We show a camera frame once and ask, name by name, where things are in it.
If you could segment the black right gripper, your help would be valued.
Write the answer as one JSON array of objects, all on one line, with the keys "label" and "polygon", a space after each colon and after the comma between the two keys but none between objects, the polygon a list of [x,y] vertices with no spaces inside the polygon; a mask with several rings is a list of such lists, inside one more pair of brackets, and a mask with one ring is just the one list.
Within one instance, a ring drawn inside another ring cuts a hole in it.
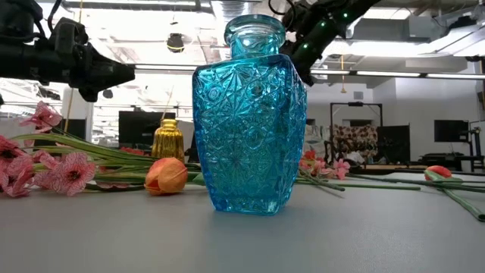
[{"label": "black right gripper", "polygon": [[315,53],[310,47],[298,47],[290,56],[300,79],[309,86],[314,85],[311,66],[315,63]]}]

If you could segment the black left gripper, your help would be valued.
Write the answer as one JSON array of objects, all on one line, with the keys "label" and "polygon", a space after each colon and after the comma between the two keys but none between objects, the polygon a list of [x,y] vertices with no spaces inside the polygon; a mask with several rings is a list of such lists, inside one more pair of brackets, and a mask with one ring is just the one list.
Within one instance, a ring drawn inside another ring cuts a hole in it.
[{"label": "black left gripper", "polygon": [[105,57],[88,42],[85,27],[62,17],[49,42],[60,58],[62,80],[78,89],[87,102],[96,102],[98,92],[135,79],[134,68]]}]

